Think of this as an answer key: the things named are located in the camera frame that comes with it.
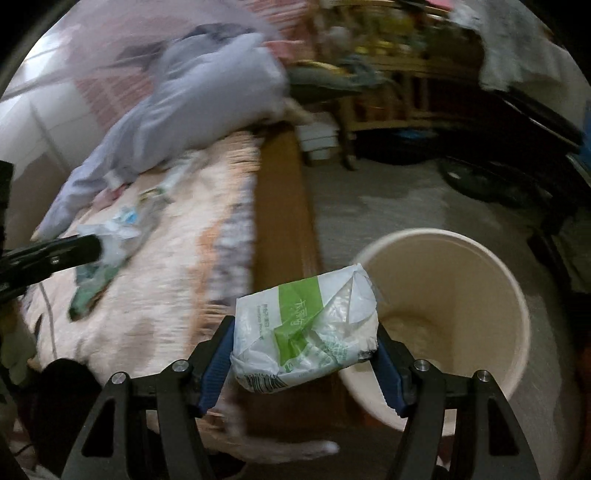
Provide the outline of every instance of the white cloth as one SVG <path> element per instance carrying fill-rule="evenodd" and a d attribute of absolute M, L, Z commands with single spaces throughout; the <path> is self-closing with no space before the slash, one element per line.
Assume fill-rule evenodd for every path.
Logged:
<path fill-rule="evenodd" d="M 186 148 L 206 148 L 240 128 L 282 115 L 287 77 L 264 37 L 247 33 L 220 44 L 207 34 L 184 38 L 156 65 L 154 93 L 106 134 L 64 183 L 36 238 L 63 233 L 107 184 L 110 170 L 126 183 Z"/>
<path fill-rule="evenodd" d="M 508 90 L 533 79 L 560 81 L 552 43 L 540 20 L 519 0 L 456 0 L 450 21 L 477 31 L 485 48 L 480 86 Z"/>

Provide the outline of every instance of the silver bolt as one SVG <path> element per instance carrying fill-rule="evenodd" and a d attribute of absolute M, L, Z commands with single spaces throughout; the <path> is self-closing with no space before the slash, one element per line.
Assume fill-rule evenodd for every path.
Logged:
<path fill-rule="evenodd" d="M 490 372 L 487 372 L 486 370 L 479 370 L 478 372 L 476 372 L 476 376 L 478 377 L 478 380 L 480 380 L 481 382 L 489 382 L 492 378 Z"/>
<path fill-rule="evenodd" d="M 431 364 L 426 360 L 416 360 L 414 363 L 414 368 L 416 368 L 420 372 L 426 372 L 431 368 Z"/>
<path fill-rule="evenodd" d="M 189 362 L 186 360 L 177 360 L 173 363 L 173 370 L 175 372 L 184 372 L 187 368 L 189 368 Z"/>
<path fill-rule="evenodd" d="M 125 374 L 123 372 L 117 372 L 115 375 L 111 377 L 111 381 L 115 385 L 119 385 L 125 381 Z"/>

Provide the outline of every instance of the blue gripper pad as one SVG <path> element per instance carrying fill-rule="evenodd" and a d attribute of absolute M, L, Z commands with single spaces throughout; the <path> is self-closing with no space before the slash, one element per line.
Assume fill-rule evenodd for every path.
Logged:
<path fill-rule="evenodd" d="M 378 350 L 370 361 L 386 405 L 393 408 L 398 416 L 406 418 L 408 405 L 402 397 L 402 378 L 390 360 L 386 349 L 380 343 L 378 343 Z"/>
<path fill-rule="evenodd" d="M 230 354 L 233 349 L 234 321 L 224 334 L 201 378 L 201 396 L 197 404 L 201 415 L 205 415 L 217 403 L 223 384 L 230 371 Z"/>

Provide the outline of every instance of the white cord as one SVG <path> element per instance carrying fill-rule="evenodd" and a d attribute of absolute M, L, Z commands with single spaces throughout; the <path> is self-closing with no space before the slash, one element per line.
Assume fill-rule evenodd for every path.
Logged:
<path fill-rule="evenodd" d="M 51 304 L 49 303 L 49 298 L 47 297 L 47 292 L 45 291 L 45 287 L 43 286 L 42 282 L 39 282 L 39 287 L 41 288 L 41 293 L 45 299 L 45 304 L 47 305 L 47 314 L 49 315 L 49 331 L 51 332 L 51 348 L 53 349 L 53 359 L 57 360 L 56 332 L 53 328 L 53 311 L 51 309 Z"/>

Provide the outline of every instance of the white and green tissue package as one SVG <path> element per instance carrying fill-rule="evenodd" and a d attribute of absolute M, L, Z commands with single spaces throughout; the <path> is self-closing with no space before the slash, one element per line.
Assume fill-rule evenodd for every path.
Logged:
<path fill-rule="evenodd" d="M 360 264 L 238 299 L 232 368 L 273 393 L 367 360 L 377 349 L 372 284 Z"/>

